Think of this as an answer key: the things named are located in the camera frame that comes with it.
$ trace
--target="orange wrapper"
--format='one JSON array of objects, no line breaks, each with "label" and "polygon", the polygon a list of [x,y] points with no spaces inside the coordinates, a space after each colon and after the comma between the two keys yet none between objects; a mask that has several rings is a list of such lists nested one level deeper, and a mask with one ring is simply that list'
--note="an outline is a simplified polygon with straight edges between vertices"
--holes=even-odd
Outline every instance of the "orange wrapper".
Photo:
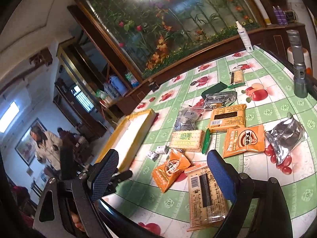
[{"label": "orange wrapper", "polygon": [[182,153],[176,149],[171,149],[170,158],[164,164],[156,167],[152,172],[152,176],[156,185],[164,193],[190,165],[191,163]]},{"label": "orange wrapper", "polygon": [[263,152],[265,149],[265,135],[263,125],[228,129],[224,140],[222,157],[234,156],[245,151]]}]

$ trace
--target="white container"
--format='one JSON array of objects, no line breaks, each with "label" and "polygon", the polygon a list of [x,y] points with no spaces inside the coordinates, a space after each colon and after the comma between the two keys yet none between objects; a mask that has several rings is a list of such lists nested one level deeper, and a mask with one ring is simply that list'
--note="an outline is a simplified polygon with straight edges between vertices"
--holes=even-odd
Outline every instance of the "white container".
[{"label": "white container", "polygon": [[239,33],[239,36],[244,44],[244,47],[245,47],[245,50],[248,52],[248,53],[251,53],[253,52],[253,47],[251,45],[251,41],[250,41],[250,38],[249,38],[249,35],[247,33],[247,31],[245,30],[245,28],[243,28],[241,26],[241,24],[236,21],[236,24],[237,24],[237,27],[238,27],[238,33]]}]

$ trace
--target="hand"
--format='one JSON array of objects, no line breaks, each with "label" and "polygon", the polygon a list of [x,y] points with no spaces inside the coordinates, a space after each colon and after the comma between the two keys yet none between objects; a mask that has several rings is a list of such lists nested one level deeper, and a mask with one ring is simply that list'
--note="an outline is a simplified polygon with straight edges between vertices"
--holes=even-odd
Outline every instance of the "hand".
[{"label": "hand", "polygon": [[77,214],[70,212],[70,215],[72,216],[72,220],[75,224],[75,226],[82,232],[86,232],[84,226],[82,225],[80,218]]}]

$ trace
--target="beige coat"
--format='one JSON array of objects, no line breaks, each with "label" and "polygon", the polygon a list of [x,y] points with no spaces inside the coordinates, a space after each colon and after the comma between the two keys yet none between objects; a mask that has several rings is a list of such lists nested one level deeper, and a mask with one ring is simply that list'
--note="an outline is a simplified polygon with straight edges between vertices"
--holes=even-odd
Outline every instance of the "beige coat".
[{"label": "beige coat", "polygon": [[[46,131],[44,134],[47,139],[44,137],[43,141],[39,145],[35,145],[35,156],[39,160],[42,158],[42,163],[45,163],[47,159],[54,169],[59,171],[61,170],[60,152],[63,142],[50,131]],[[54,150],[53,145],[58,147],[57,151]]]}]

